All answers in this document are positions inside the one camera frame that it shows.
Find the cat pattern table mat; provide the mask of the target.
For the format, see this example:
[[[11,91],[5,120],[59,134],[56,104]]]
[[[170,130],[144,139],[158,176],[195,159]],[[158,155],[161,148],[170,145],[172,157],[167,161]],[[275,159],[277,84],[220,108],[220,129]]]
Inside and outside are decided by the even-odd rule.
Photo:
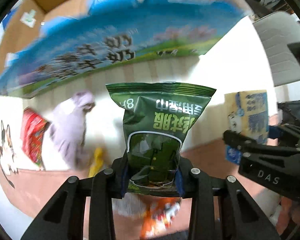
[[[30,100],[0,96],[0,186],[9,202],[30,217],[39,213],[67,178],[87,178],[90,163],[82,170],[40,170],[21,149],[23,111],[30,107],[50,123],[55,107],[72,96],[47,94]]]

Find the lavender knit cloth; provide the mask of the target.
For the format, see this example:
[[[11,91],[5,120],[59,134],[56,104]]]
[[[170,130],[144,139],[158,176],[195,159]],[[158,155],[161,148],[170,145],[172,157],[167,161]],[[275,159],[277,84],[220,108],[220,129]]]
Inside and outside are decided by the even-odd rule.
[[[42,161],[45,170],[82,170],[88,166],[91,153],[84,149],[86,115],[94,107],[95,97],[88,90],[76,92],[55,107],[43,136]]]

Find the yellow blue tissue box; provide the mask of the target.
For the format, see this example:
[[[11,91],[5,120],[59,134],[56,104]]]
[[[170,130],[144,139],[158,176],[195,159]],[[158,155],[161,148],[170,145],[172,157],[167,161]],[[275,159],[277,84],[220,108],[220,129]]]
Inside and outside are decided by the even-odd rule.
[[[250,90],[224,97],[229,129],[265,145],[269,131],[267,91]]]

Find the grey office chair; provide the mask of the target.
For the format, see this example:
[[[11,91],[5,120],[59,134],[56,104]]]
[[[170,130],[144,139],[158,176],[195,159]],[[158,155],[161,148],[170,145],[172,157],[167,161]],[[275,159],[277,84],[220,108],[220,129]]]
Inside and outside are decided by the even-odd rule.
[[[300,42],[300,23],[284,12],[271,13],[253,23],[266,52],[274,86],[300,81],[300,64],[288,48]]]

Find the red snack packet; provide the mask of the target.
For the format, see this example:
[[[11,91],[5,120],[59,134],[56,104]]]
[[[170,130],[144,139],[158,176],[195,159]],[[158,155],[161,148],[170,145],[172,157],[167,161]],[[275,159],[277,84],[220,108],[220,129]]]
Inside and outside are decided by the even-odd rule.
[[[22,150],[40,170],[45,170],[42,159],[43,137],[50,123],[32,108],[23,111],[20,139]]]

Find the green wet wipes pack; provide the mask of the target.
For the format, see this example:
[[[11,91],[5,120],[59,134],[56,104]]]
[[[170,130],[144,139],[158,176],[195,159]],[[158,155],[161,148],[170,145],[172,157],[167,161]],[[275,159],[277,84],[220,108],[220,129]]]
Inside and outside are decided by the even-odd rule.
[[[122,193],[183,196],[180,152],[216,89],[182,82],[112,83],[106,88],[125,110]]]

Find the yellow silver scrub pad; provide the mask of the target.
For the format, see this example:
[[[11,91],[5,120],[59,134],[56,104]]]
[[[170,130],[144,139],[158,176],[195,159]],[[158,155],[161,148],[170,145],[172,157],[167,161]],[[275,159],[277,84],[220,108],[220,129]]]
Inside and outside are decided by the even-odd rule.
[[[93,161],[91,163],[91,166],[89,168],[89,174],[88,177],[94,177],[98,172],[101,171],[101,168],[104,165],[104,160],[103,160],[103,149],[102,148],[97,148],[94,152],[93,155]]]

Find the open cardboard box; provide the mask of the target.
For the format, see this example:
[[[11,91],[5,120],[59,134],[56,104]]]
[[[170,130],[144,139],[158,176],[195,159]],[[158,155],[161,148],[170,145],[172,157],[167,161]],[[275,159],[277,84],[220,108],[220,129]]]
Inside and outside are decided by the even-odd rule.
[[[0,95],[123,64],[208,52],[249,12],[243,0],[23,0],[3,21]]]

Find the orange snack bag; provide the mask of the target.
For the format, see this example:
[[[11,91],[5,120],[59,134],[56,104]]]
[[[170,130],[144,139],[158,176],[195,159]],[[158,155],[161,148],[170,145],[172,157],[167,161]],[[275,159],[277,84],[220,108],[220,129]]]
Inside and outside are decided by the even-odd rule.
[[[160,198],[147,206],[140,239],[147,239],[166,231],[180,210],[181,198]]]

